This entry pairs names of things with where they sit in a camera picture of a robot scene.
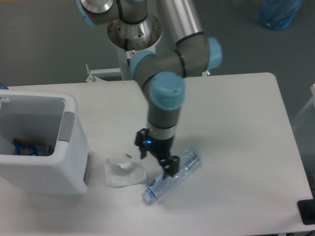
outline metal bracket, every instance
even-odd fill
[[[98,78],[106,78],[106,77],[115,77],[115,76],[121,76],[121,70],[120,68],[113,68],[113,69],[102,69],[102,70],[90,70],[89,65],[85,64],[87,74],[88,74],[88,80],[92,80],[92,82],[96,82]]]

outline metal pole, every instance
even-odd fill
[[[192,0],[160,0],[166,19],[171,25],[175,42],[203,32]]]

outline white table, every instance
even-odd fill
[[[144,185],[109,188],[107,157],[138,160],[135,132],[147,104],[134,81],[14,87],[73,94],[94,151],[81,197],[26,194],[0,179],[1,235],[247,236],[314,230],[297,201],[312,198],[276,79],[271,74],[187,78],[172,151],[197,147],[203,165],[161,203]],[[160,171],[143,160],[148,178]]]

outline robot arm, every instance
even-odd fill
[[[94,24],[120,18],[130,29],[134,25],[144,28],[141,24],[147,19],[146,0],[116,0],[104,13],[88,12],[84,4],[98,2],[102,5],[110,1],[81,0],[80,5],[85,7]],[[179,158],[171,155],[170,149],[185,97],[183,78],[200,76],[218,66],[222,51],[216,39],[205,37],[192,0],[159,0],[158,3],[170,23],[176,49],[165,55],[155,55],[135,48],[140,51],[132,58],[130,71],[149,102],[147,127],[137,133],[135,144],[141,151],[141,158],[149,151],[159,161],[166,177],[173,176],[179,169]]]

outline light blue joint cap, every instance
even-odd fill
[[[147,55],[151,55],[154,54],[151,51],[139,51],[136,53],[136,55],[134,55],[134,57],[130,60],[130,65],[129,65],[129,69],[131,71],[132,77],[134,78],[134,74],[136,72],[137,69],[137,65],[139,64],[139,62],[146,57]]]
[[[185,99],[185,82],[174,72],[161,72],[152,79],[149,88],[152,102],[166,111],[180,108]]]
[[[87,24],[88,27],[90,28],[95,28],[96,25],[93,24],[93,22],[89,19],[89,17],[87,16],[86,12],[84,11],[82,5],[81,5],[81,1],[80,0],[77,0],[77,5],[78,5],[78,8],[81,12],[81,15],[85,21],[85,23]]]
[[[207,70],[217,67],[222,62],[222,48],[216,38],[208,38],[210,57]]]

